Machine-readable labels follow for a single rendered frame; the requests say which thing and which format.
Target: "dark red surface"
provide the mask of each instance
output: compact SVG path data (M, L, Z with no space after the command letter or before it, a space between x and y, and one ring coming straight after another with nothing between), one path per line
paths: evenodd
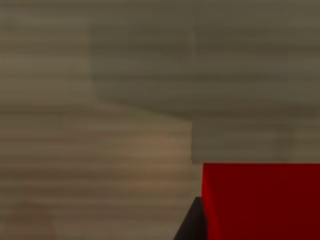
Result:
M203 165L208 240L320 240L320 164Z

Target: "red box top face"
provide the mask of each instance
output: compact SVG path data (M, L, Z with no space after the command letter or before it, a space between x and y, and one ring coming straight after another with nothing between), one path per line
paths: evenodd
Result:
M208 240L319 240L320 164L204 164Z

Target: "red block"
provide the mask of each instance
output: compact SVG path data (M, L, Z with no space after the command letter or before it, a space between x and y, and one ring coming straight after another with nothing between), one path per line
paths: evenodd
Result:
M203 165L208 240L320 240L320 164Z

